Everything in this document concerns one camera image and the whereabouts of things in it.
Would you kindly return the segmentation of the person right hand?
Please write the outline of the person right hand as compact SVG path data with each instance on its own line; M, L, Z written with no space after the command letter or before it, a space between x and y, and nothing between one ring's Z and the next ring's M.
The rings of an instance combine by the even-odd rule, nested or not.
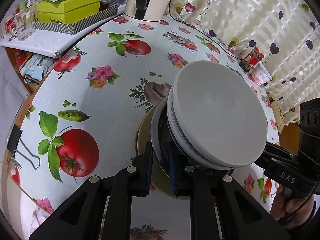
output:
M285 198L282 193L283 189L284 187L282 185L278 187L277 194L271 207L270 215L275 220L280 220L287 213L293 213L306 201L306 199L292 199L285 204ZM284 226L284 228L287 230L291 230L304 224L311 216L313 207L314 195L312 195L310 199L302 206L302 208L293 215L293 219L291 220L291 222L288 225Z

